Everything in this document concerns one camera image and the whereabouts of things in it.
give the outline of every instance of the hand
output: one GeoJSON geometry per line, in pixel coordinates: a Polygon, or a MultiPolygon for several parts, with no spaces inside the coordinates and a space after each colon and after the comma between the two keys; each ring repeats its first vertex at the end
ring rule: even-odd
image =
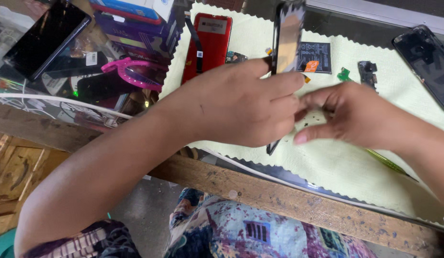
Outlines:
{"type": "Polygon", "coordinates": [[[189,142],[212,140],[264,146],[294,128],[299,107],[293,93],[304,84],[301,73],[269,72],[270,59],[253,59],[207,71],[165,97],[157,110],[179,121],[189,142]]]}
{"type": "Polygon", "coordinates": [[[304,128],[295,135],[296,144],[334,138],[366,148],[396,151],[405,147],[406,141],[417,139],[420,129],[433,128],[374,90],[353,82],[310,92],[300,98],[300,103],[303,111],[322,109],[327,124],[304,128]]]}

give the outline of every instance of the pink ring light holder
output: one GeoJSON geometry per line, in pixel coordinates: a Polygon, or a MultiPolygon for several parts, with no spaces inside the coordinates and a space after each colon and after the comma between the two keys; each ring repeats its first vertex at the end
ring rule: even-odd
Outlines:
{"type": "Polygon", "coordinates": [[[133,84],[134,86],[138,86],[139,88],[143,88],[143,89],[149,89],[152,91],[158,91],[158,92],[162,91],[162,85],[151,84],[151,83],[146,83],[146,82],[142,82],[139,80],[135,80],[135,79],[131,78],[131,76],[126,74],[125,69],[127,67],[133,66],[133,65],[156,67],[156,68],[162,69],[164,71],[168,71],[168,67],[157,65],[155,63],[147,62],[147,61],[131,60],[130,57],[127,57],[122,60],[117,60],[117,61],[112,61],[110,63],[107,63],[101,67],[101,70],[103,71],[103,73],[108,73],[108,72],[111,72],[111,71],[114,71],[115,69],[117,69],[118,75],[122,79],[127,81],[128,83],[133,84]]]}

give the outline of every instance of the purple box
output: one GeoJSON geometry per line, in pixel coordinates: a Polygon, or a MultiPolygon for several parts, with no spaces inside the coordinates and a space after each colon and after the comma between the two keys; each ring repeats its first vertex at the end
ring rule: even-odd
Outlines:
{"type": "Polygon", "coordinates": [[[94,12],[96,22],[107,37],[122,47],[132,59],[157,62],[162,65],[171,64],[183,31],[177,26],[175,17],[172,10],[168,22],[162,21],[159,25],[153,25],[123,19],[101,11],[94,12]]]}

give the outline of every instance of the red phone screen assembly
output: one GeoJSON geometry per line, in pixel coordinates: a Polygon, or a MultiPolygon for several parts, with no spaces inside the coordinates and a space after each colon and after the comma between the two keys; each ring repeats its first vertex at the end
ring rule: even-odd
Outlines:
{"type": "Polygon", "coordinates": [[[232,18],[227,16],[197,13],[192,26],[190,15],[186,13],[186,23],[192,39],[185,60],[182,84],[225,63],[232,30],[232,18]]]}

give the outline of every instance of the ribbon cable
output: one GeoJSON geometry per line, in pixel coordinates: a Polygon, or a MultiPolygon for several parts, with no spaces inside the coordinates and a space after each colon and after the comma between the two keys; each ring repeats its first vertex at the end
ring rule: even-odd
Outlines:
{"type": "Polygon", "coordinates": [[[190,12],[185,12],[185,23],[189,28],[190,35],[195,42],[196,45],[196,73],[203,72],[203,47],[201,46],[200,39],[198,38],[198,34],[196,34],[195,27],[192,24],[192,20],[190,19],[190,12]]]}

